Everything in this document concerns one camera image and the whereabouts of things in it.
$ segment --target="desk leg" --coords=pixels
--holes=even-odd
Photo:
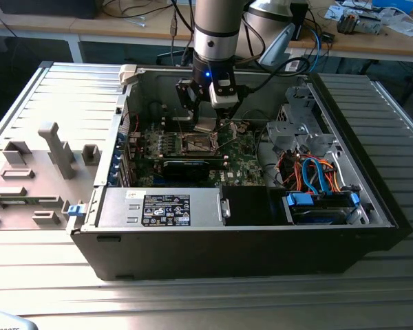
[[[65,40],[69,44],[70,54],[74,63],[84,63],[84,51],[81,46],[80,38],[77,34],[70,34],[65,36]]]

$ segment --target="gray plastic clip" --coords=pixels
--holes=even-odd
[[[69,154],[64,150],[56,132],[59,127],[56,122],[44,122],[39,129],[39,135],[46,140],[49,146],[52,157],[58,166],[63,179],[71,179],[74,177],[74,169],[70,166]]]

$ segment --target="ribbed metal surface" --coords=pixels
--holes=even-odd
[[[366,76],[320,76],[408,220],[413,221],[412,123]],[[352,91],[359,93],[352,96]]]
[[[413,184],[388,180],[395,192],[413,192],[398,181]],[[345,274],[104,282],[65,232],[0,232],[0,309],[40,330],[413,329],[413,234]]]
[[[57,122],[58,135],[72,151],[85,144],[105,147],[118,96],[122,93],[120,65],[54,63],[37,71],[27,95],[18,103],[9,124],[0,132],[0,170],[6,161],[2,149],[9,140],[25,141],[31,150],[47,150],[39,136],[40,124]]]

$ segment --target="blue cable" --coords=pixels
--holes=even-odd
[[[324,172],[323,172],[323,166],[321,166],[321,164],[313,159],[313,158],[308,158],[303,162],[303,166],[301,169],[302,175],[303,175],[303,181],[304,184],[307,185],[307,187],[309,187],[309,189],[312,190],[312,192],[315,195],[318,195],[318,190],[312,185],[310,184],[309,180],[308,180],[308,164],[310,162],[314,162],[315,166],[317,167],[317,172],[318,172],[318,180],[319,180],[319,185],[321,186],[321,189],[323,190],[324,193],[326,193],[327,195],[331,195],[332,192],[330,191],[326,181],[324,180]]]
[[[310,70],[309,70],[309,72],[312,72],[312,70],[315,68],[315,65],[317,65],[317,62],[318,62],[319,52],[320,52],[320,50],[321,50],[321,42],[320,42],[320,40],[319,40],[319,37],[318,37],[318,34],[316,33],[316,31],[314,31],[314,30],[312,30],[312,29],[309,29],[309,30],[314,34],[315,38],[317,39],[317,48],[318,48],[317,57],[316,57],[316,59],[315,59],[315,61],[314,61],[314,65],[313,65],[313,66],[310,68]]]

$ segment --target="white sticker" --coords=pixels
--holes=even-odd
[[[144,199],[145,190],[127,190],[125,194],[126,199]]]

